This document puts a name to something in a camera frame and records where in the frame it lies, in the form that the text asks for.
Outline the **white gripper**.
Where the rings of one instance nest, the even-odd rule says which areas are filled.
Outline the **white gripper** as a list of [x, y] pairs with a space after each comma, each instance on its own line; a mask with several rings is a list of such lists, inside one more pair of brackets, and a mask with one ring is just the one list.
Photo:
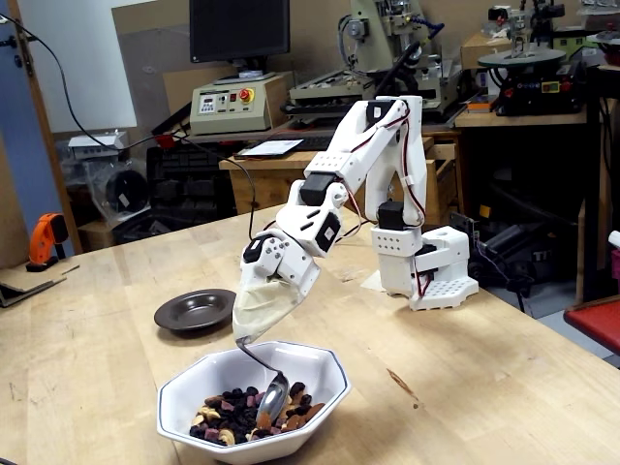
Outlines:
[[305, 298], [319, 275], [311, 256], [280, 230], [259, 232], [243, 249], [244, 280], [286, 280], [300, 298]]

